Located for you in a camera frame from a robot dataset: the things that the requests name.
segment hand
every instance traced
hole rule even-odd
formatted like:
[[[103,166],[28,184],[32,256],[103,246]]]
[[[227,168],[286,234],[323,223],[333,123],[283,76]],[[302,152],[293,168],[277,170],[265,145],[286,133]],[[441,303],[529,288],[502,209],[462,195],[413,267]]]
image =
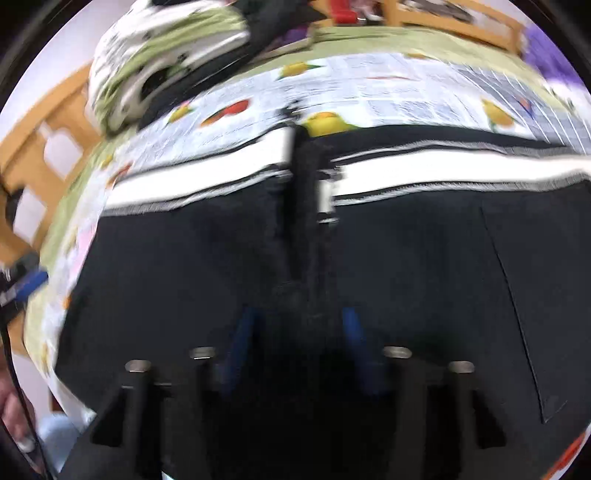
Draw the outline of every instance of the hand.
[[[35,409],[26,396],[25,402],[31,420],[35,423]],[[20,442],[30,433],[17,391],[12,384],[8,370],[5,369],[0,370],[0,414],[8,433],[16,442]]]

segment orange fruit print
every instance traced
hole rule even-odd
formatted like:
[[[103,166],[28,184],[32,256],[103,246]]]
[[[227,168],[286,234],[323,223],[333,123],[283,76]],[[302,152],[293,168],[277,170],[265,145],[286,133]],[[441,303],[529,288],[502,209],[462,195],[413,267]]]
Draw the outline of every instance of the orange fruit print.
[[[215,112],[212,116],[206,118],[201,123],[200,127],[206,127],[208,125],[214,124],[218,120],[224,118],[226,115],[237,115],[239,113],[242,113],[243,111],[248,109],[250,104],[250,100],[240,100],[239,102],[233,103],[230,106],[227,106],[226,108],[222,108],[221,110]]]

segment metal screw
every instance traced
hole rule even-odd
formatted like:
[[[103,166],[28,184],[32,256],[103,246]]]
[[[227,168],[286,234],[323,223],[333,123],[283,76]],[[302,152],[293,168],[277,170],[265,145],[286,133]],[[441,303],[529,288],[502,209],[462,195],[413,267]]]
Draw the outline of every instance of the metal screw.
[[[147,360],[130,360],[125,364],[125,369],[128,372],[144,373],[150,370],[152,364]]]
[[[474,370],[476,370],[474,364],[468,361],[449,362],[447,367],[450,372],[455,374],[471,374],[474,373]]]
[[[411,358],[413,353],[403,346],[385,346],[382,350],[388,358]]]
[[[212,346],[200,346],[194,348],[189,352],[189,356],[193,360],[202,360],[206,358],[213,358],[216,356],[216,349]]]

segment black cloth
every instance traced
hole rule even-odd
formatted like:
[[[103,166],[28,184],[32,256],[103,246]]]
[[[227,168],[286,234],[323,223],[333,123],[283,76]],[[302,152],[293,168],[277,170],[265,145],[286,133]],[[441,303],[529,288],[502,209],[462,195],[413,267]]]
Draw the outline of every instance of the black cloth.
[[[252,308],[261,354],[229,398],[206,402],[214,478],[383,478],[396,400],[390,389],[359,390],[342,323],[353,308],[375,365],[385,345],[441,366],[476,365],[480,403],[506,450],[495,450],[497,468],[480,462],[465,478],[511,478],[515,468],[539,478],[591,420],[583,368],[591,361],[589,187],[421,192],[338,206],[338,222],[318,223],[317,184],[330,160],[415,139],[454,141],[447,148],[459,150],[474,142],[556,147],[450,127],[313,140],[299,129],[291,180],[272,177],[170,212],[102,218],[72,294],[57,375],[96,409],[130,359],[166,372],[197,346],[223,356]],[[441,420],[449,415],[437,391],[429,398],[427,451],[439,455],[429,454],[426,478],[457,478],[438,476],[457,473],[457,456],[441,454],[454,430]],[[175,456],[190,454],[165,450],[169,472]]]
[[[251,33],[248,43],[208,61],[160,92],[140,119],[139,128],[148,126],[185,100],[235,75],[278,36],[301,25],[310,10],[314,9],[307,5],[307,0],[267,0],[252,14],[250,10],[245,11]]]

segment purple cloth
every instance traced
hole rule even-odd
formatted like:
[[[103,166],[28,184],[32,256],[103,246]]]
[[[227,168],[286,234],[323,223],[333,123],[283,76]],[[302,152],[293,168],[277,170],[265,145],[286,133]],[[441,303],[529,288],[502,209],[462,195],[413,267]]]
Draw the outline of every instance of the purple cloth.
[[[540,27],[532,25],[527,29],[526,36],[529,46],[525,61],[539,70],[546,80],[560,80],[569,85],[584,85],[564,54]]]

